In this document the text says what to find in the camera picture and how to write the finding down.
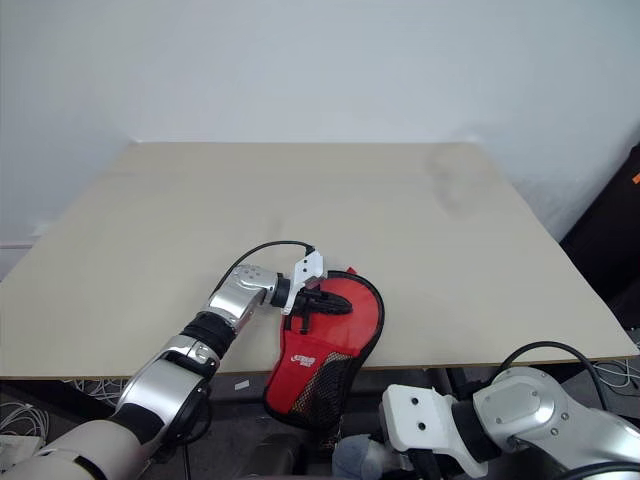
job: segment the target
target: gray floor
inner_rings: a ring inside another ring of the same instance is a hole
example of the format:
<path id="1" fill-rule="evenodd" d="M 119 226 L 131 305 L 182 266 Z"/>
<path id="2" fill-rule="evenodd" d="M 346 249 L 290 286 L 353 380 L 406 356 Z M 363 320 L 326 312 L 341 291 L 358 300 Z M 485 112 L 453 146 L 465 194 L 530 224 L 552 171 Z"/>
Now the gray floor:
<path id="1" fill-rule="evenodd" d="M 640 340 L 640 330 L 633 333 L 633 337 Z M 631 365 L 640 369 L 640 359 L 631 361 Z M 468 368 L 465 369 L 470 379 L 485 379 L 490 375 L 490 369 Z M 218 384 L 220 398 L 225 397 L 225 389 L 230 390 L 232 381 Z M 583 372 L 563 384 L 566 391 L 577 401 L 589 407 L 599 407 L 595 390 L 591 379 Z M 260 382 L 252 388 L 261 389 Z M 640 390 L 633 386 L 624 392 L 640 395 Z M 630 417 L 640 418 L 640 398 L 623 397 L 606 389 L 606 394 L 611 400 L 615 413 Z M 6 395 L 0 395 L 0 400 L 9 400 Z M 236 478 L 248 460 L 252 450 L 258 443 L 273 433 L 293 433 L 298 435 L 307 444 L 313 445 L 314 439 L 309 434 L 293 427 L 284 425 L 264 413 L 264 411 L 247 410 L 242 405 L 227 406 L 222 410 L 226 418 L 218 418 L 213 422 L 208 434 L 190 447 L 191 472 L 194 480 L 231 480 Z M 358 417 L 357 413 L 350 414 L 352 418 Z M 375 414 L 367 414 L 367 419 L 372 422 Z M 51 418 L 51 430 L 49 441 L 63 434 L 73 427 L 73 423 L 56 416 Z M 551 462 L 544 455 L 527 451 L 518 455 L 503 456 L 490 464 L 488 479 L 542 479 L 549 476 Z M 309 473 L 316 475 L 330 474 L 327 462 L 315 461 L 312 463 Z M 182 479 L 184 475 L 181 452 L 178 452 L 168 463 L 164 465 L 151 465 L 143 474 L 143 480 L 168 480 Z"/>

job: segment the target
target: red pouch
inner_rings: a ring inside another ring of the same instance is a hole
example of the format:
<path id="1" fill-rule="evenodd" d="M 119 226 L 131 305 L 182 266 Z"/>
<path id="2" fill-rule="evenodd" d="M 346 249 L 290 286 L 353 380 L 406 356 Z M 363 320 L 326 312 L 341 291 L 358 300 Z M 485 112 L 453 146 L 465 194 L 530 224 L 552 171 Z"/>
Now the red pouch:
<path id="1" fill-rule="evenodd" d="M 338 423 L 353 379 L 384 324 L 380 294 L 354 270 L 330 271 L 319 287 L 348 300 L 351 313 L 312 312 L 308 326 L 301 316 L 283 317 L 280 359 L 263 397 L 274 418 L 309 430 Z"/>

